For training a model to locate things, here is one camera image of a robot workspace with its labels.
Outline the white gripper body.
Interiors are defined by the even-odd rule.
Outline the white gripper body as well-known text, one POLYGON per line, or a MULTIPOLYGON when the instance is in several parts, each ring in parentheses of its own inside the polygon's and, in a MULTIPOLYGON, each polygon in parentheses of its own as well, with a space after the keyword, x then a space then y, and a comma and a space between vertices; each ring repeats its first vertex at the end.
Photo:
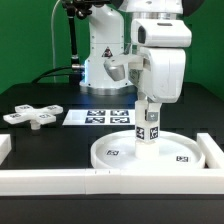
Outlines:
POLYGON ((156 103, 175 103, 181 93, 186 55, 183 49, 141 47, 139 65, 128 65, 129 80, 156 103))

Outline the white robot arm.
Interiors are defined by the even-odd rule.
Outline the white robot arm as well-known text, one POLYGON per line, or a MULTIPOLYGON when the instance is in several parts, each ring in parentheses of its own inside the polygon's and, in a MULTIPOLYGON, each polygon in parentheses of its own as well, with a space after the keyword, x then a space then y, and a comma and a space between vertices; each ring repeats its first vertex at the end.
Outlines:
POLYGON ((145 119, 159 119, 164 103, 178 100, 192 33, 181 20, 205 0, 109 0, 91 7, 86 82, 93 89, 130 80, 148 98, 145 119))

